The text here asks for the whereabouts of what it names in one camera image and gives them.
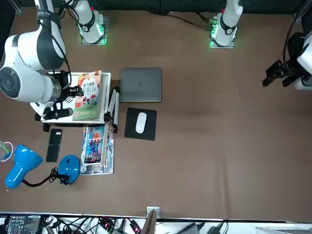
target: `book cover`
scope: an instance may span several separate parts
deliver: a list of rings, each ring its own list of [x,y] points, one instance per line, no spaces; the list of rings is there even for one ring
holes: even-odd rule
[[[98,119],[101,105],[101,71],[79,75],[83,96],[75,97],[73,120]]]
[[[81,175],[113,173],[114,129],[110,124],[83,128]]]

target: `black smartphone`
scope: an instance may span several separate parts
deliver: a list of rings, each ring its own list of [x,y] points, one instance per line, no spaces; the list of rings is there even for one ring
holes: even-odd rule
[[[62,129],[52,129],[50,133],[46,162],[57,162],[59,159],[59,147],[62,139]]]

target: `blue desk lamp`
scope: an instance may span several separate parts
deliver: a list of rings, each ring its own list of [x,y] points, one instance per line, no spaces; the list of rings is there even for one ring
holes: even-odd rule
[[[53,168],[46,179],[40,183],[31,184],[24,177],[27,172],[35,169],[43,162],[42,157],[27,147],[18,145],[15,150],[14,162],[12,170],[5,179],[5,185],[10,189],[16,188],[20,183],[29,187],[37,187],[48,180],[52,183],[56,178],[60,180],[61,184],[71,184],[78,178],[80,171],[79,159],[75,155],[67,155],[59,162],[58,169]]]

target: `computer mouse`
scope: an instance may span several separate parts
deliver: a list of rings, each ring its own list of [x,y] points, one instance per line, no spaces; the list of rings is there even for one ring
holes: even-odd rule
[[[146,114],[144,112],[140,112],[138,114],[137,120],[136,120],[136,132],[137,133],[143,133],[146,123]]]

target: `black mouse pad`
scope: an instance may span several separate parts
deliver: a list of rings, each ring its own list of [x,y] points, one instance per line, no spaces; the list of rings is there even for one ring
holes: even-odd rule
[[[145,128],[143,133],[141,134],[136,132],[137,117],[140,112],[144,112],[146,114]],[[155,140],[156,119],[157,119],[157,111],[128,108],[125,127],[125,137],[142,140]]]

